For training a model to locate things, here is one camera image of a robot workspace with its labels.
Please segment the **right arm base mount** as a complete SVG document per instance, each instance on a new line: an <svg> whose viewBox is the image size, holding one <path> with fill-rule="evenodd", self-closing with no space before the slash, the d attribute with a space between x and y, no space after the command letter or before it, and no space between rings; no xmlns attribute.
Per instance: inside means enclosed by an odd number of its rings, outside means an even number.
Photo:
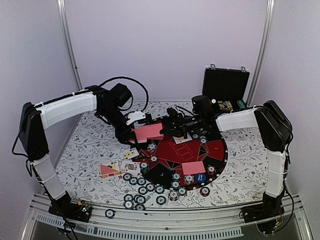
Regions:
<svg viewBox="0 0 320 240"><path fill-rule="evenodd" d="M285 213L282 203L273 205L270 202L263 202L256 205L246 206L240 210L239 218L245 223L258 222L256 227L264 235L274 234L283 222Z"/></svg>

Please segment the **brown 100 poker chip stack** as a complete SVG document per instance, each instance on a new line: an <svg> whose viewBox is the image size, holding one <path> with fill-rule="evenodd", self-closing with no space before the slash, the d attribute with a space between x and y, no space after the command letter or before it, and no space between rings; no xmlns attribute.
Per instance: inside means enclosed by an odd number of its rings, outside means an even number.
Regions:
<svg viewBox="0 0 320 240"><path fill-rule="evenodd" d="M208 188L208 187L202 187L201 189L200 189L200 194L203 196L203 197L207 197L207 196L209 196L209 194L210 194L210 189Z"/></svg>

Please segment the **green chip mat seat four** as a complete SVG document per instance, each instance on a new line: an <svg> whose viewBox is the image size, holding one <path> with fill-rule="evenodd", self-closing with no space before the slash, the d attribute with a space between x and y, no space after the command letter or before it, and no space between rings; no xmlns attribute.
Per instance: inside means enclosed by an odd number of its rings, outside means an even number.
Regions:
<svg viewBox="0 0 320 240"><path fill-rule="evenodd" d="M173 173L171 177L174 181L179 181L181 179L181 175L177 172Z"/></svg>

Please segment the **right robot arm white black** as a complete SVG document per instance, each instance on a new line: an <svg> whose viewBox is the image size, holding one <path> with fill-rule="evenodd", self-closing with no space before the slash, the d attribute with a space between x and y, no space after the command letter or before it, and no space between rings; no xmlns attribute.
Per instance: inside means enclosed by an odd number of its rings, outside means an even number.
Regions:
<svg viewBox="0 0 320 240"><path fill-rule="evenodd" d="M274 100L263 104L235 109L215 98L197 95L191 99L192 115L184 116L169 107L160 117L165 136L185 137L187 134L219 135L242 129L257 129L267 154L267 182L262 203L246 207L244 214L260 214L269 218L283 211L282 198L287 192L286 177L290 164L289 146L293 140L293 127Z"/></svg>

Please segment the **red playing card deck box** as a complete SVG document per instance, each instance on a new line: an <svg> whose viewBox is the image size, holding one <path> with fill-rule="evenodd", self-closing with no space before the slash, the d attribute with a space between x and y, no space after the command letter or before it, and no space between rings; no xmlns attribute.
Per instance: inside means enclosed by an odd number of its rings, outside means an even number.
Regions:
<svg viewBox="0 0 320 240"><path fill-rule="evenodd" d="M108 178L122 174L122 172L120 171L119 161L114 161L108 164L100 164L99 172L102 178Z"/></svg>

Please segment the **king of diamonds card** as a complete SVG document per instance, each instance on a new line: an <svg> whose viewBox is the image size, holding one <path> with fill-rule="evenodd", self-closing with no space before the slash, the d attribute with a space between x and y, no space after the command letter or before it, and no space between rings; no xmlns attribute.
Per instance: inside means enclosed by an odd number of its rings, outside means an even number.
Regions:
<svg viewBox="0 0 320 240"><path fill-rule="evenodd" d="M134 175L137 175L141 172L140 164L133 161L123 161L121 163L120 170L123 173L130 173Z"/></svg>

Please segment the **blue chip stack seat seven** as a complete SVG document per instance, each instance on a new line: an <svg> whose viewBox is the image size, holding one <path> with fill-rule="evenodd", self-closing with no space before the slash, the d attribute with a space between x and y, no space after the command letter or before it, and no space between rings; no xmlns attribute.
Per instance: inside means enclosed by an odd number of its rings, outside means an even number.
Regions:
<svg viewBox="0 0 320 240"><path fill-rule="evenodd" d="M154 143L150 143L147 146L147 150L150 151L150 152L154 152L156 149L157 149L157 145L154 144Z"/></svg>

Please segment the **three of spades card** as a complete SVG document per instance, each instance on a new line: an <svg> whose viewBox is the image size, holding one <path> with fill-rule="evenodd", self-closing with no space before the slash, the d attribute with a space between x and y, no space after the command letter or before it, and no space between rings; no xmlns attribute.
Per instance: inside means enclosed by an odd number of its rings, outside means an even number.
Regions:
<svg viewBox="0 0 320 240"><path fill-rule="evenodd" d="M130 160L139 155L138 150L134 147L120 154L122 160Z"/></svg>

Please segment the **brown chip stack seat three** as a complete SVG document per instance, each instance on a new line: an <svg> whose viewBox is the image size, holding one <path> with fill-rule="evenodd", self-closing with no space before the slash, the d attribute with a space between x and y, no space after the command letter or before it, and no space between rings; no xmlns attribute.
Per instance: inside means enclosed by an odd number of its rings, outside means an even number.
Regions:
<svg viewBox="0 0 320 240"><path fill-rule="evenodd" d="M209 175L209 176L214 176L216 174L216 168L212 165L208 165L207 168L206 168L206 173Z"/></svg>

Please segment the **green chip mat edge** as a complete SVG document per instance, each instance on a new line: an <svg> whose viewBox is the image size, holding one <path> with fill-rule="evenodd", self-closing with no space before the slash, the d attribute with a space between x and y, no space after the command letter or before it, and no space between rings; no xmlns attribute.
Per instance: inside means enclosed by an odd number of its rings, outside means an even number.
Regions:
<svg viewBox="0 0 320 240"><path fill-rule="evenodd" d="M155 185L153 183L148 183L145 187L149 192L152 192L155 190Z"/></svg>
<svg viewBox="0 0 320 240"><path fill-rule="evenodd" d="M180 186L181 185L180 185L180 182L178 180L174 180L174 181L171 182L171 187L173 189L178 189Z"/></svg>

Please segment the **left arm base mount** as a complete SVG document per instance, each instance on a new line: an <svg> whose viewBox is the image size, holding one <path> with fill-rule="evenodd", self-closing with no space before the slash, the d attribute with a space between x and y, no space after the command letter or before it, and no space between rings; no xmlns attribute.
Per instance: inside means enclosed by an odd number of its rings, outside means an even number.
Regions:
<svg viewBox="0 0 320 240"><path fill-rule="evenodd" d="M88 223L92 214L92 205L83 200L75 203L68 198L61 198L51 202L48 212L68 220Z"/></svg>

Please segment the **eight of diamonds card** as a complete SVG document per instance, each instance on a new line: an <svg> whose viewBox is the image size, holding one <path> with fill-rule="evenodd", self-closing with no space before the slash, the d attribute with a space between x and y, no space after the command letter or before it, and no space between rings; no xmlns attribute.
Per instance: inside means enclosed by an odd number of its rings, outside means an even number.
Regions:
<svg viewBox="0 0 320 240"><path fill-rule="evenodd" d="M186 138L184 136L181 137L175 137L173 136L173 140L176 144L182 144L182 143L186 143L192 140L191 136L187 136Z"/></svg>

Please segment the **green chip stack seat six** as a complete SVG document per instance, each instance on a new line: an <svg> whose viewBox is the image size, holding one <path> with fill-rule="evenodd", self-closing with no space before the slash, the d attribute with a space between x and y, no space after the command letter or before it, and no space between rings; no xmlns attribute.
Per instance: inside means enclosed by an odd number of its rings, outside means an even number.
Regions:
<svg viewBox="0 0 320 240"><path fill-rule="evenodd" d="M140 171L142 174L147 173L150 170L150 166L147 162L141 162L140 163Z"/></svg>

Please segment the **green chip table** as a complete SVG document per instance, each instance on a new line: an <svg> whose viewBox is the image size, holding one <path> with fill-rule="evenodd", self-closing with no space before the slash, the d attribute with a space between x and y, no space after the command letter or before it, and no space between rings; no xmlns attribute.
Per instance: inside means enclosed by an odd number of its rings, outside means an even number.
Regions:
<svg viewBox="0 0 320 240"><path fill-rule="evenodd" d="M131 177L129 180L129 183L131 185L136 185L138 183L138 178L137 177Z"/></svg>
<svg viewBox="0 0 320 240"><path fill-rule="evenodd" d="M137 184L140 186L144 186L146 184L146 180L143 177L137 179Z"/></svg>

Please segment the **green chip cluster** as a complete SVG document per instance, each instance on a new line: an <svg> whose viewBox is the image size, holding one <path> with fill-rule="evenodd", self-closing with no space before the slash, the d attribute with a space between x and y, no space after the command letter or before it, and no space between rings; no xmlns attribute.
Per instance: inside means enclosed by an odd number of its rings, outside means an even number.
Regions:
<svg viewBox="0 0 320 240"><path fill-rule="evenodd" d="M135 205L135 209L137 211L144 211L146 208L145 208L145 206L143 204L138 203L138 204Z"/></svg>
<svg viewBox="0 0 320 240"><path fill-rule="evenodd" d="M144 196L142 196L142 195L136 195L134 197L134 200L135 200L136 203L142 204L142 205L146 202L146 198Z"/></svg>

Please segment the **blue chip stack seat four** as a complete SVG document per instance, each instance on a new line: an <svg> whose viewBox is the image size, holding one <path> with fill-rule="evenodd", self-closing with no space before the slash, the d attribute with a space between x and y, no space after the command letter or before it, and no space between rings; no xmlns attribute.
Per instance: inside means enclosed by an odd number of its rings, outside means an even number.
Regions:
<svg viewBox="0 0 320 240"><path fill-rule="evenodd" d="M185 175L183 178L183 182L187 186L192 185L194 180L195 180L195 177L193 175Z"/></svg>

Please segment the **red backed card deck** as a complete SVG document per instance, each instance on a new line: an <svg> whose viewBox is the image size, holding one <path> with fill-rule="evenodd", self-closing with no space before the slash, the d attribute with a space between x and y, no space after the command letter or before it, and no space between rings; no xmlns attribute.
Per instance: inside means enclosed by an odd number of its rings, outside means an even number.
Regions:
<svg viewBox="0 0 320 240"><path fill-rule="evenodd" d="M144 125L140 128L133 129L137 142L146 143L148 140L162 140L164 135L160 133L163 129L161 123L155 123L150 125Z"/></svg>

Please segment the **blue chip stack seat one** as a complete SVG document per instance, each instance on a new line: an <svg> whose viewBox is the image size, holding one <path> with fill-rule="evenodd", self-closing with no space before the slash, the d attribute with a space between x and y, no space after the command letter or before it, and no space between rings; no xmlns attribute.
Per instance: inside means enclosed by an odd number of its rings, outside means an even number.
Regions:
<svg viewBox="0 0 320 240"><path fill-rule="evenodd" d="M203 145L208 142L208 140L207 140L205 137L201 137L199 141L200 141L200 143L203 144Z"/></svg>

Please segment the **blue small blind button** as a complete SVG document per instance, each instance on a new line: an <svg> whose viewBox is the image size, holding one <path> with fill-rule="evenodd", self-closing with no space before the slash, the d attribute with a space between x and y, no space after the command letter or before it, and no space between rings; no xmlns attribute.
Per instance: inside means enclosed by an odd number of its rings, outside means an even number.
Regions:
<svg viewBox="0 0 320 240"><path fill-rule="evenodd" d="M198 173L198 174L195 175L194 179L195 179L195 181L197 183L202 184L202 183L204 183L206 181L207 178L206 178L206 175L204 173Z"/></svg>

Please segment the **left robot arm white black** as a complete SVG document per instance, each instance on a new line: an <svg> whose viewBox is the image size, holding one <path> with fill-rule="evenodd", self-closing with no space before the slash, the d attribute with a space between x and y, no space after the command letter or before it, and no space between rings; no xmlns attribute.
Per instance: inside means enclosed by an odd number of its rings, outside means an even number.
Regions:
<svg viewBox="0 0 320 240"><path fill-rule="evenodd" d="M122 107L134 97L129 88L121 83L111 89L104 88L105 84L116 80L127 80L139 85L145 92L145 100L149 100L148 90L141 82L128 76L116 76L99 85L91 85L45 102L26 102L22 107L11 152L15 156L26 158L29 173L35 174L52 205L63 217L70 217L75 210L51 160L54 142L49 139L49 133L53 126L61 122L92 112L98 119L113 127L115 137L121 144L128 145L131 140L136 141L134 122L143 119L144 113L138 111L123 114Z"/></svg>

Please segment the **green chip front cluster top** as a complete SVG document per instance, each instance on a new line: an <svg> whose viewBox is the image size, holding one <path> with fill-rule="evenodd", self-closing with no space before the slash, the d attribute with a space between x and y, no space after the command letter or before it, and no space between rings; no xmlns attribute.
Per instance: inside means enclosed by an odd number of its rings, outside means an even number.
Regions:
<svg viewBox="0 0 320 240"><path fill-rule="evenodd" d="M146 198L144 196L142 196L142 195L136 195L134 197L134 200L135 200L136 203L142 204L142 205L146 202Z"/></svg>

